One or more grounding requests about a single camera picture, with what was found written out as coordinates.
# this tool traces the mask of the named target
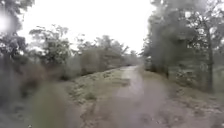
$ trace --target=dirt road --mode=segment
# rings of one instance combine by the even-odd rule
[[[144,80],[136,67],[125,69],[130,86],[94,108],[95,128],[221,128],[224,122],[214,112],[187,108],[168,96],[165,83],[157,77]]]

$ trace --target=grass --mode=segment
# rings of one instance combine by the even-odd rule
[[[164,83],[168,90],[168,96],[184,106],[195,110],[195,114],[203,115],[204,111],[215,111],[221,108],[220,101],[214,94],[208,94],[190,87],[183,87],[167,78],[139,68],[139,73],[146,80],[158,79]]]
[[[79,105],[106,99],[129,80],[122,79],[122,69],[114,69],[83,76],[62,83],[70,98]]]

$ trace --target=overcast sky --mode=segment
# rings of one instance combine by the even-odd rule
[[[152,10],[149,0],[36,0],[25,14],[21,33],[58,24],[69,28],[70,38],[106,34],[139,52]]]

